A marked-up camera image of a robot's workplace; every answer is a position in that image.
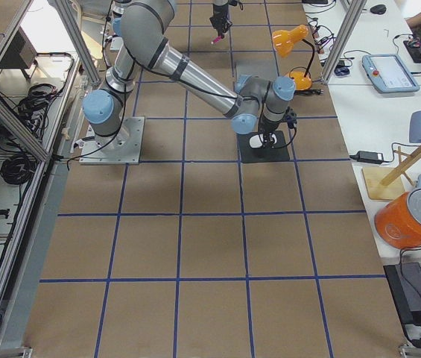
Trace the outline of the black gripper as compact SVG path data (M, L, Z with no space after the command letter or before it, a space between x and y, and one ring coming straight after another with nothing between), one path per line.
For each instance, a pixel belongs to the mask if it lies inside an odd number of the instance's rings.
M232 22L228 18L228 15L225 14L214 15L210 17L209 20L219 37L224 37L232 26Z
M288 107L284 113L277 113L278 119L273 121L270 119L269 110L266 107L263 107L263 110L259 117L258 122L258 134L272 134L276 133L277 128L281 123L286 123L289 130L293 130L294 134L290 138L289 142L284 144L284 146L289 146L297 135L297 114L291 107Z

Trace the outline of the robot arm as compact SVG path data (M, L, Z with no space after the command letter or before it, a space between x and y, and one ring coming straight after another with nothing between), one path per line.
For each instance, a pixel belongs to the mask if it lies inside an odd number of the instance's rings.
M243 3L237 0L214 0L212 2L212 16L209 18L212 27L217 31L217 39L222 40L232 26L229 9L239 7L244 9Z
M273 81L251 75L227 88L173 48L165 31L177 12L175 1L125 1L117 18L123 39L114 65L102 85L83 100L85 117L96 138L111 143L124 124L124 107L134 88L139 67L176 82L230 119L240 135L259 136L265 148L275 145L276 129L283 122L295 126L297 117L289 103L295 83L279 76Z

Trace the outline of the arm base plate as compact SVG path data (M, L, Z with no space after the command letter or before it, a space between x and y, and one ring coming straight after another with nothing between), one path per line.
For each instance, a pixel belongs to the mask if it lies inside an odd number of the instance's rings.
M142 136L145 126L145 117L125 117L121 131L117 137L105 148L107 141L97 137L91 125L88 125L88 136L93 139L85 141L82 148L82 157L79 162L84 165L138 165L141 154Z

